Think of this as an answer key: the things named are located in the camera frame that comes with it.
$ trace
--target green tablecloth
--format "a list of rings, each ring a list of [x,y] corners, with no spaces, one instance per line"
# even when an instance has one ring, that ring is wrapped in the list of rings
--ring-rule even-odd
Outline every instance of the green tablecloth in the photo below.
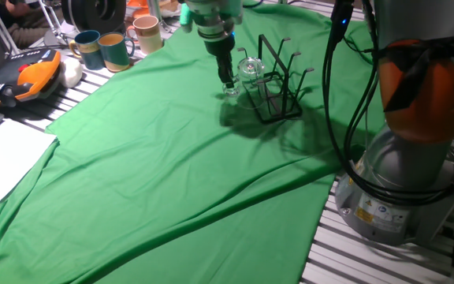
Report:
[[[333,173],[321,72],[329,21],[291,6],[246,10],[236,47],[258,34],[308,67],[301,119],[262,126],[225,104],[217,66],[196,32],[110,81],[48,129],[55,142],[0,203],[0,283],[297,282]],[[369,47],[363,23],[351,39]],[[243,57],[233,52],[235,64]],[[370,65],[343,43],[333,64],[338,136]],[[380,102],[371,129],[383,122]],[[356,137],[363,142],[363,129]]]

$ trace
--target warning label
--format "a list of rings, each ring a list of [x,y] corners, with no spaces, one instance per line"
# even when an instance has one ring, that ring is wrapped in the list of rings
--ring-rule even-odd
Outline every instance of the warning label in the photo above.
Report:
[[[355,210],[355,216],[362,221],[394,233],[402,230],[408,214],[409,210],[384,204],[365,193],[360,197],[359,206]]]

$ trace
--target white paper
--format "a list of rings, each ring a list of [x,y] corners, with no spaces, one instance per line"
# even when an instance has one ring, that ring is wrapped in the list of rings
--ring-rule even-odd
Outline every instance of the white paper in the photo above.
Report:
[[[66,21],[63,21],[62,24],[61,24],[61,32],[63,32],[64,34],[69,34],[71,32],[74,32],[75,31],[75,27],[71,24],[68,24],[66,23]]]
[[[55,136],[12,120],[0,124],[0,201],[35,165]]]

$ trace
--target cup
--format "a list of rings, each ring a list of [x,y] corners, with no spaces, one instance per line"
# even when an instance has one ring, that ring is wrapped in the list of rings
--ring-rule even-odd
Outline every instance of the cup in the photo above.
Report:
[[[131,53],[127,52],[125,42],[132,43]],[[101,47],[102,58],[106,68],[111,72],[120,72],[129,68],[129,56],[134,55],[135,45],[132,39],[124,37],[121,33],[111,32],[101,36],[98,40]]]
[[[140,49],[145,54],[150,54],[162,47],[161,31],[158,26],[158,19],[154,16],[142,16],[132,22],[132,26],[127,28],[127,36],[129,31],[133,30],[138,37],[135,43],[140,44]]]
[[[69,43],[69,49],[76,58],[82,58],[85,67],[90,70],[99,70],[104,68],[101,48],[98,44],[100,37],[97,31],[85,31],[75,36],[75,39]]]

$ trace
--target table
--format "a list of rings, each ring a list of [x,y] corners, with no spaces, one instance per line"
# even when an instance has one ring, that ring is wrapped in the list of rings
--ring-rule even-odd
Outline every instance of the table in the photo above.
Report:
[[[276,3],[277,0],[266,0]],[[314,10],[329,16],[333,6],[307,0],[295,6]],[[356,9],[353,20],[362,21],[363,14]],[[172,31],[179,28],[177,19],[166,20]],[[162,33],[164,39],[172,34]],[[34,46],[42,46],[43,40]],[[72,57],[69,50],[60,50],[64,57]],[[136,52],[136,61],[144,54]],[[106,69],[84,70],[81,82],[74,88],[59,89],[44,100],[34,100],[3,113],[16,121],[44,130],[52,121],[71,110],[105,84],[113,74]],[[301,283],[454,283],[451,255],[454,240],[441,235],[425,248],[414,244],[392,247],[368,241],[351,229],[338,215],[334,193],[337,181],[320,219]]]

